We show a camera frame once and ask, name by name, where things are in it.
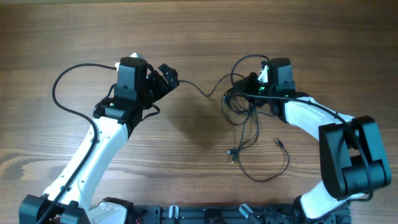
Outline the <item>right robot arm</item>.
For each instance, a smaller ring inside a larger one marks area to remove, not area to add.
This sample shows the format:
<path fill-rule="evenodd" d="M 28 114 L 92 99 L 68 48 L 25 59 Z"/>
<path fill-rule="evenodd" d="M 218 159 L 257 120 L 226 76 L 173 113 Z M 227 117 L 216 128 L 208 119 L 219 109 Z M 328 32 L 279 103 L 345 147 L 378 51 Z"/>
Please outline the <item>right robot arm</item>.
<path fill-rule="evenodd" d="M 249 102 L 248 115 L 268 104 L 272 115 L 299 127 L 319 143 L 321 181 L 297 197 L 286 211 L 264 210 L 265 221 L 338 223 L 352 202 L 368 202 L 374 191 L 387 187 L 392 172 L 376 121 L 352 117 L 317 103 L 297 91 L 287 58 L 263 56 L 260 73 L 231 80 L 232 94 Z"/>

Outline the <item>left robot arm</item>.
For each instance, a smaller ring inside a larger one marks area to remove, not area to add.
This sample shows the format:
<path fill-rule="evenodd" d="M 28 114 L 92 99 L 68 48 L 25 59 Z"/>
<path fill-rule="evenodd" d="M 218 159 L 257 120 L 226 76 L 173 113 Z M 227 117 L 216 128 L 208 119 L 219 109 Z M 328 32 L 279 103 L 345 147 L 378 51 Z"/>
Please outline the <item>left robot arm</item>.
<path fill-rule="evenodd" d="M 165 63 L 154 70 L 138 54 L 123 57 L 112 70 L 117 82 L 95 105 L 93 116 L 79 114 L 90 123 L 83 142 L 41 196 L 25 197 L 20 223 L 138 223 L 132 202 L 108 197 L 91 208 L 91 201 L 115 154 L 147 118 L 144 110 L 178 87 L 178 73 Z"/>

